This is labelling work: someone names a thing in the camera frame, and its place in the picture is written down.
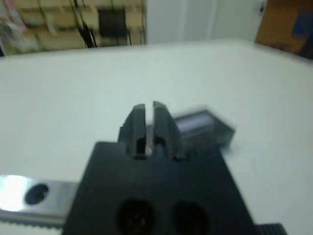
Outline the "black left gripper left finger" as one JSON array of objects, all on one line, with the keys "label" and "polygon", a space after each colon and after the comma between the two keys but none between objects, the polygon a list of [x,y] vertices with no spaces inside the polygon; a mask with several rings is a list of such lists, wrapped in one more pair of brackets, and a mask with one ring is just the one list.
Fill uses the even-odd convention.
[{"label": "black left gripper left finger", "polygon": [[132,158],[146,158],[146,112],[144,104],[137,104],[120,127],[119,142],[126,145],[126,153]]}]

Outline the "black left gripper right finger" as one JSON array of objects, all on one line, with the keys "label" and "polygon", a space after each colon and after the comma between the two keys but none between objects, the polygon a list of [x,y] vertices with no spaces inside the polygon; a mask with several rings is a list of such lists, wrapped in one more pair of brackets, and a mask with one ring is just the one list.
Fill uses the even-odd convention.
[{"label": "black left gripper right finger", "polygon": [[185,141],[167,106],[153,102],[153,146],[161,145],[167,158],[186,160]]}]

